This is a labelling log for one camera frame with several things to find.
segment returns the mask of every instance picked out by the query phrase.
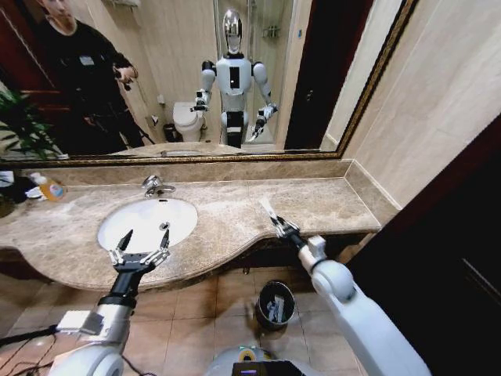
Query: gold mirror frame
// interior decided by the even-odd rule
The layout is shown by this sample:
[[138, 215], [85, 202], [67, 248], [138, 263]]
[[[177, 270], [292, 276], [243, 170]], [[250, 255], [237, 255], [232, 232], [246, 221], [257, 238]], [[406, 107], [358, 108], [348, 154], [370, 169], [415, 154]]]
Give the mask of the gold mirror frame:
[[258, 161], [305, 161], [322, 159], [340, 159], [343, 157], [348, 144], [362, 120], [362, 116], [369, 104], [376, 87], [383, 76], [391, 56], [402, 36], [405, 26], [413, 14], [419, 0], [402, 0], [400, 9], [395, 16], [383, 47], [367, 78], [366, 85], [359, 97], [346, 129], [343, 132], [339, 146], [334, 152], [287, 150], [284, 152], [267, 154], [237, 154], [196, 157], [129, 157], [129, 156], [74, 156], [74, 159], [50, 161], [1, 161], [0, 169], [14, 168], [62, 168], [62, 167], [89, 167], [89, 166], [118, 166], [118, 165], [173, 165], [185, 163], [211, 162], [258, 162]]

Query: humanoid robot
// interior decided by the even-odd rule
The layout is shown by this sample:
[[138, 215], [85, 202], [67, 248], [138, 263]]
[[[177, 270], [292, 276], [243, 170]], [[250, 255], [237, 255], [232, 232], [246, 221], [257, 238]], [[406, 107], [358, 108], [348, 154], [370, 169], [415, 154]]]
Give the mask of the humanoid robot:
[[269, 118], [278, 111], [272, 102], [272, 91], [268, 83], [266, 67], [261, 62], [252, 64], [240, 51], [242, 42], [242, 21], [235, 10], [228, 10], [223, 23], [227, 54], [216, 64], [209, 60], [202, 63], [202, 89], [196, 92], [196, 106], [191, 110], [209, 111], [211, 90], [217, 80], [222, 94], [222, 142], [241, 148], [243, 132], [247, 130], [249, 116], [245, 111], [247, 92], [251, 88], [252, 77], [258, 84], [266, 106], [258, 111], [256, 124], [250, 141], [263, 133]]
[[[425, 362], [372, 299], [353, 281], [348, 268], [326, 259], [325, 241], [319, 236], [303, 240], [300, 229], [279, 217], [267, 199], [261, 200], [279, 239], [295, 248], [301, 264], [312, 277], [313, 287], [328, 303], [333, 322], [340, 328], [356, 356], [371, 376], [430, 376]], [[121, 354], [128, 339], [130, 316], [136, 305], [139, 282], [168, 259], [169, 226], [159, 248], [152, 253], [124, 255], [133, 231], [110, 250], [117, 279], [110, 293], [101, 298], [96, 311], [70, 311], [58, 331], [86, 334], [88, 345], [54, 364], [49, 376], [121, 376]], [[238, 347], [222, 352], [205, 376], [224, 375], [320, 376], [309, 365], [295, 360], [276, 360], [270, 352]]]

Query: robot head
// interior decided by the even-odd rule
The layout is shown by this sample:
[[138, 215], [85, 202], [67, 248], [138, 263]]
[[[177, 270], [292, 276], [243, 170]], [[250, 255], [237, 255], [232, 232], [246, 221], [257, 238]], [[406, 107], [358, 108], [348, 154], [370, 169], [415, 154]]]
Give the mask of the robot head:
[[229, 9], [222, 21], [222, 27], [225, 31], [228, 53], [236, 55], [240, 53], [240, 43], [242, 42], [242, 21], [236, 10]]

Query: dark wood door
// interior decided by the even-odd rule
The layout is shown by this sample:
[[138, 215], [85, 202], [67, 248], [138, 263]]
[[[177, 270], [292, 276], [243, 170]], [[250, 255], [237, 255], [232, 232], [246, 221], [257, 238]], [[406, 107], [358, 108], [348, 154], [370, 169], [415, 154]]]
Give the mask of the dark wood door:
[[99, 133], [71, 111], [38, 43], [35, 10], [41, 12], [35, 0], [0, 0], [0, 81], [30, 96], [45, 122], [52, 125], [48, 134], [64, 153], [98, 153]]
[[373, 0], [313, 0], [286, 149], [318, 149]]

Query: trash can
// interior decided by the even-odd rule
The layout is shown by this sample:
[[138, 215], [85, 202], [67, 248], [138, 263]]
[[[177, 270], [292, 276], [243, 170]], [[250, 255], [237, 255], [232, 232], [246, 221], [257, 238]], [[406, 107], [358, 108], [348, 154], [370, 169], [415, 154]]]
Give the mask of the trash can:
[[259, 293], [256, 319], [264, 329], [278, 331], [287, 325], [295, 308], [294, 296], [285, 283], [270, 280]]
[[169, 143], [179, 143], [181, 142], [181, 135], [175, 128], [174, 124], [166, 124], [164, 125], [164, 134], [165, 134], [165, 139]]

